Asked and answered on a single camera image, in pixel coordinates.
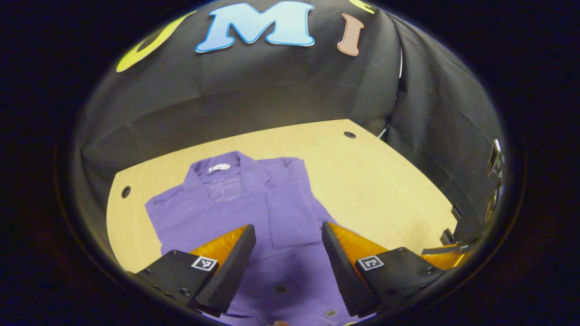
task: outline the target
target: shirt label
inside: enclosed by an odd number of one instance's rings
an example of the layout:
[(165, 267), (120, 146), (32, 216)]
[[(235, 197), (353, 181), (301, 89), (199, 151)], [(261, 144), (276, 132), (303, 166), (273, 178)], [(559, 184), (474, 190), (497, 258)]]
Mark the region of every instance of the shirt label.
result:
[(212, 166), (211, 168), (209, 168), (209, 171), (215, 171), (215, 170), (227, 170), (230, 168), (230, 165), (228, 163), (224, 163), (224, 164), (217, 164), (215, 166)]

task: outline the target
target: purple shirt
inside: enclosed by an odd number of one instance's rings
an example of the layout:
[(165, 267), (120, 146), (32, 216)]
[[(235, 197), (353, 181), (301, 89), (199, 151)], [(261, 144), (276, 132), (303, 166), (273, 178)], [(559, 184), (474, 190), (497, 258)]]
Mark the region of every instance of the purple shirt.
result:
[[(246, 224), (256, 245), (227, 314), (232, 325), (337, 326), (350, 317), (321, 240), (336, 223), (314, 198), (304, 161), (230, 152), (193, 163), (183, 184), (145, 204), (161, 253), (190, 252)], [(283, 285), (286, 293), (276, 292)], [(336, 311), (327, 317), (328, 311)]]

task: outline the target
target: shirt button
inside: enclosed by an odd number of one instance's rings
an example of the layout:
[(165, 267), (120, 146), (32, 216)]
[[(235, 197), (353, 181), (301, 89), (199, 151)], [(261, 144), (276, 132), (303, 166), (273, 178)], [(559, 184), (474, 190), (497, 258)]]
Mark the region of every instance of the shirt button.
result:
[(288, 287), (284, 284), (278, 284), (274, 287), (276, 293), (288, 293)]

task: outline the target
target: wooden table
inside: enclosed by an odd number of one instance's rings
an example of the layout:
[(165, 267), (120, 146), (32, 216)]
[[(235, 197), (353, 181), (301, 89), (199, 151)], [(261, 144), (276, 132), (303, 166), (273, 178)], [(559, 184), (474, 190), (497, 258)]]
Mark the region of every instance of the wooden table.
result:
[[(345, 136), (352, 132), (356, 138)], [(419, 254), (455, 229), (451, 203), (403, 156), (348, 119), (292, 125), (215, 140), (137, 164), (116, 174), (107, 231), (121, 266), (137, 272), (161, 256), (145, 202), (181, 184), (199, 160), (238, 150), (261, 160), (305, 161), (314, 195), (336, 221), (386, 248)], [(130, 186), (130, 193), (121, 193)]]

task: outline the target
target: blue letter m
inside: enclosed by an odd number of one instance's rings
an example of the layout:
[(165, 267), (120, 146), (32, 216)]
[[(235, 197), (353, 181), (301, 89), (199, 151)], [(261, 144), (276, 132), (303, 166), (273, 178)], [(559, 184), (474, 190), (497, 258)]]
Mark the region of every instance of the blue letter m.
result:
[(282, 1), (263, 13), (259, 13), (247, 3), (226, 6), (210, 12), (213, 23), (205, 41), (195, 47), (198, 53), (224, 49), (234, 43), (228, 36), (230, 26), (246, 43), (254, 43), (268, 26), (274, 23), (274, 32), (266, 36), (273, 44), (310, 46), (314, 38), (308, 35), (308, 11), (313, 9), (308, 3)]

